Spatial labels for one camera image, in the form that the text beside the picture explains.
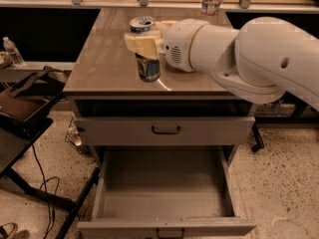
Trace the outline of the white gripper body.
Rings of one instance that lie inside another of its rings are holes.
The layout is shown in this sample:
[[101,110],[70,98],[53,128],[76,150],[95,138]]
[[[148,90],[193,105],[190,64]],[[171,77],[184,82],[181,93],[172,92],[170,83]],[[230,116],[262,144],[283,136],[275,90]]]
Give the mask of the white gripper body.
[[190,48],[197,32],[207,21],[197,19],[185,19],[173,23],[163,35],[163,50],[167,63],[176,69],[192,72],[193,68],[189,61]]

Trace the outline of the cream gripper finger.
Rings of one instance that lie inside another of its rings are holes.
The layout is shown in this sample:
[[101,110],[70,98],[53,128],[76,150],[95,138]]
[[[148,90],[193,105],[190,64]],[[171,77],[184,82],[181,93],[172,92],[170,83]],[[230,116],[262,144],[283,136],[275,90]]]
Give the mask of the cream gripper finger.
[[175,24],[175,21],[156,21],[156,28],[160,31],[165,31],[173,24]]
[[162,48],[160,30],[136,33],[126,33],[124,39],[129,51],[151,60],[157,60]]

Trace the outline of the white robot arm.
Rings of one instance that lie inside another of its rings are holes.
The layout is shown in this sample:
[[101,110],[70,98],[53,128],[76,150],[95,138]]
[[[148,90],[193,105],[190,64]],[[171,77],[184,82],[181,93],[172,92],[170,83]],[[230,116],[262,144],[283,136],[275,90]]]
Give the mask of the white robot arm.
[[173,68],[205,72],[254,104],[288,92],[319,110],[319,39],[289,22],[258,17],[237,30],[198,19],[140,17],[131,28],[124,35],[127,48],[146,59],[164,56]]

